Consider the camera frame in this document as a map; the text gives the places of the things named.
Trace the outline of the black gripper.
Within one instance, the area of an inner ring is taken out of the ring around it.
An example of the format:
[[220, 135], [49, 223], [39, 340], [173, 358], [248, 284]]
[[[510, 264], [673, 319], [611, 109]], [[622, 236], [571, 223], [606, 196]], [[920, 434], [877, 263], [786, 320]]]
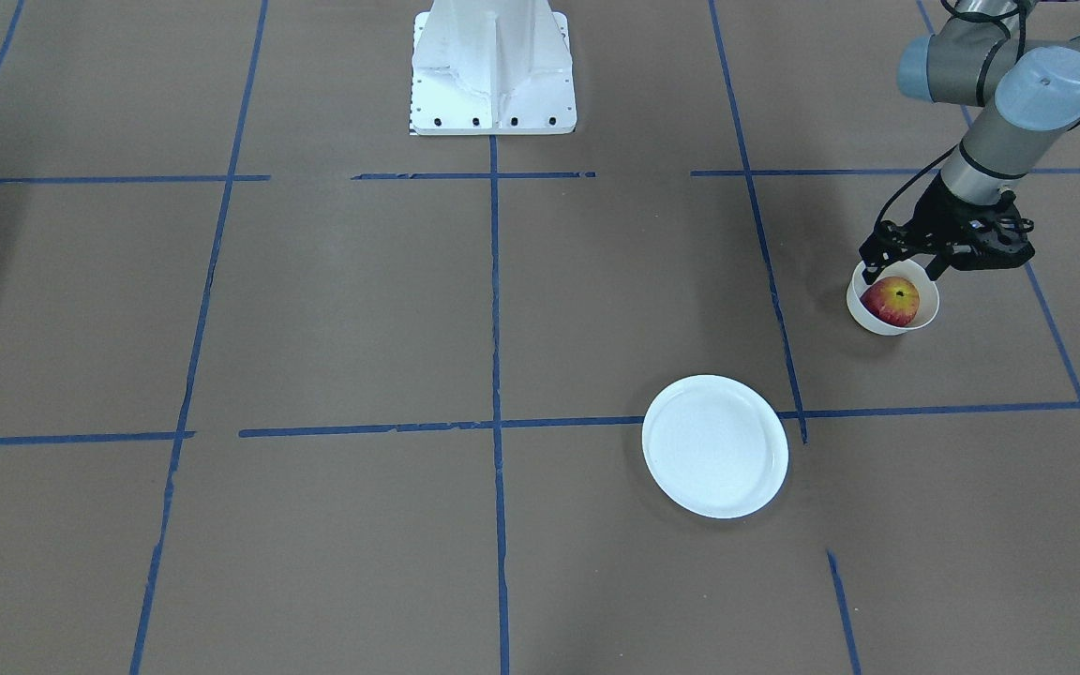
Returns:
[[859, 278], [865, 285], [874, 285], [888, 265], [924, 255], [931, 258], [924, 266], [926, 276], [931, 282], [939, 282], [939, 278], [951, 268], [948, 251], [944, 248], [956, 238], [960, 222], [1020, 217], [1015, 200], [1011, 189], [1002, 189], [995, 203], [968, 203], [954, 195], [941, 178], [934, 178], [914, 205], [908, 222], [897, 225], [886, 219], [883, 211], [878, 214], [870, 235], [859, 247]]

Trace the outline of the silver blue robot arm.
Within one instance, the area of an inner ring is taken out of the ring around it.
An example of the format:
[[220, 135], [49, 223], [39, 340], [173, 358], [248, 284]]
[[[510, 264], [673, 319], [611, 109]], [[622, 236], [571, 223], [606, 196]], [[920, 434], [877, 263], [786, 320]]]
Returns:
[[859, 247], [862, 280], [924, 255], [936, 280], [1020, 268], [1036, 255], [1015, 187], [1080, 127], [1080, 35], [1032, 41], [1032, 1], [947, 1], [939, 33], [914, 39], [897, 66], [901, 94], [976, 107], [963, 137], [924, 168], [931, 181], [906, 222], [876, 217]]

